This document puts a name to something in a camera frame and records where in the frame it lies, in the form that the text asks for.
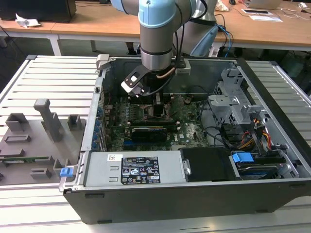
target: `warning label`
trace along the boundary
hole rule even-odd
[[[157,157],[122,158],[122,184],[161,183]]]

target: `barcode sticker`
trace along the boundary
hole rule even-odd
[[[107,158],[107,161],[110,161],[110,162],[120,162],[123,158],[123,154],[109,154],[108,155],[108,158]]]

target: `metal rail table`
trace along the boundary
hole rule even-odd
[[[80,114],[87,119],[95,84],[95,57],[37,56],[26,60],[0,94],[0,135],[10,113],[40,119],[32,106],[49,98],[60,118]],[[280,69],[269,62],[248,62],[304,138],[311,144],[311,102]],[[249,90],[256,101],[256,96]],[[58,191],[58,184],[0,186],[0,231],[11,233],[112,232],[311,232],[311,197],[295,199],[274,213],[215,216],[86,225]]]

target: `green circuit board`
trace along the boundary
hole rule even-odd
[[[176,95],[164,105],[161,117],[152,116],[151,104],[130,103],[120,98],[106,111],[109,151],[178,150],[182,147],[206,147],[208,142],[198,120],[200,102],[191,96]],[[167,129],[165,142],[133,143],[133,128],[161,127]]]

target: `floor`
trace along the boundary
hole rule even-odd
[[[15,74],[19,66],[29,54],[53,55],[52,47],[47,39],[37,38],[6,38],[7,47],[0,48],[0,91]],[[126,44],[123,42],[96,41],[97,52],[92,52],[90,41],[86,40],[61,40],[61,50],[64,56],[97,56],[106,53],[110,55],[125,55],[127,53]],[[282,50],[255,50],[243,49],[242,57],[245,60],[276,61],[288,72],[303,90],[310,91],[311,86],[311,61],[306,59],[306,54]]]

